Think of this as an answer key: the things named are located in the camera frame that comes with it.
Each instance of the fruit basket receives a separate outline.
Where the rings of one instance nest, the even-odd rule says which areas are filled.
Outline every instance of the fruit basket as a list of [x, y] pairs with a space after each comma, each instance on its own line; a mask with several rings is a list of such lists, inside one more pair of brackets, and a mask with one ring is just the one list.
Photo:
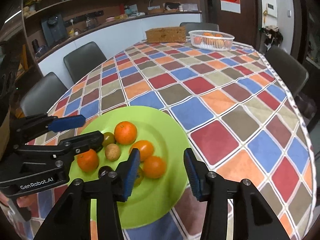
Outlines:
[[230, 50], [235, 38], [227, 33], [205, 30], [190, 31], [189, 35], [192, 46], [219, 51]]

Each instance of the green plate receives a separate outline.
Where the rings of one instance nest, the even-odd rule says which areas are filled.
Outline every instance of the green plate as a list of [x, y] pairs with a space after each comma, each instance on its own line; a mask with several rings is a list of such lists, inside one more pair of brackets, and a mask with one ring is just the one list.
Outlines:
[[[186, 133], [169, 115], [146, 106], [127, 106], [112, 110], [95, 119], [82, 133], [99, 130], [102, 133], [114, 132], [122, 122], [132, 122], [138, 130], [136, 141], [148, 140], [155, 148], [154, 155], [167, 163], [167, 171], [160, 179], [144, 178], [133, 188], [126, 203], [118, 202], [121, 226], [123, 229], [150, 224], [167, 214], [177, 203], [187, 185], [187, 174], [183, 164], [183, 151], [189, 147]], [[121, 156], [115, 162], [105, 158], [104, 149], [98, 152], [100, 164], [92, 173], [83, 172], [73, 161], [70, 169], [70, 182], [76, 178], [84, 181], [98, 178], [101, 166], [108, 165], [114, 170], [119, 162], [126, 161], [131, 145], [119, 145]], [[96, 200], [91, 201], [91, 219], [96, 220]]]

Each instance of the checkered tablecloth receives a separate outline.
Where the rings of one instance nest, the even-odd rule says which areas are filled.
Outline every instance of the checkered tablecloth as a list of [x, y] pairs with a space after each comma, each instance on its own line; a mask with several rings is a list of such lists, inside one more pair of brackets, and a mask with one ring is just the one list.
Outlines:
[[[291, 239], [307, 232], [315, 206], [316, 169], [311, 141], [291, 93], [266, 59], [234, 43], [213, 52], [186, 43], [141, 42], [98, 66], [50, 110], [58, 117], [83, 114], [86, 125], [124, 106], [150, 106], [185, 130], [198, 158], [225, 179], [249, 178]], [[49, 132], [31, 144], [56, 145], [84, 128]], [[32, 239], [66, 186], [38, 193], [32, 220], [15, 226]], [[228, 203], [228, 240], [233, 207]], [[124, 230], [127, 240], [199, 239], [206, 203], [187, 188], [158, 221]], [[97, 239], [92, 221], [92, 239]]]

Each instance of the round table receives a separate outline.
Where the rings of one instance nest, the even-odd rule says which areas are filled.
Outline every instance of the round table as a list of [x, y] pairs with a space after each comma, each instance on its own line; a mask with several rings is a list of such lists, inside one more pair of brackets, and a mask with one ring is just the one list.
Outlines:
[[[49, 115], [82, 114], [88, 125], [108, 111], [136, 105], [172, 116], [210, 170], [225, 179], [249, 178], [290, 238], [305, 235], [316, 201], [311, 141], [288, 88], [253, 47], [235, 42], [230, 51], [217, 52], [197, 49], [189, 40], [140, 42], [97, 66]], [[31, 144], [56, 145], [84, 127], [49, 132]], [[38, 193], [33, 218], [24, 225], [17, 222], [19, 231], [32, 239], [65, 188]], [[127, 240], [197, 239], [205, 210], [206, 203], [198, 202], [187, 187], [168, 214], [150, 225], [124, 230], [124, 235]], [[228, 211], [227, 239], [232, 239], [231, 201]], [[93, 221], [92, 239], [97, 239]]]

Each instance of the chair backrest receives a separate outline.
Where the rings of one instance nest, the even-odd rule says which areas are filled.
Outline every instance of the chair backrest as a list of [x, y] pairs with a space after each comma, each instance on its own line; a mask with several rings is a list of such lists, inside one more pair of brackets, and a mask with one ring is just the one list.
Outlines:
[[265, 58], [295, 98], [309, 78], [308, 71], [297, 60], [277, 46], [272, 46], [265, 54]]
[[25, 94], [20, 107], [25, 116], [45, 114], [65, 92], [66, 86], [50, 72]]
[[106, 60], [99, 46], [93, 41], [84, 44], [63, 58], [74, 83]]
[[186, 28], [186, 36], [189, 36], [189, 32], [194, 30], [219, 31], [219, 25], [215, 23], [185, 22], [180, 24], [180, 27], [182, 26]]

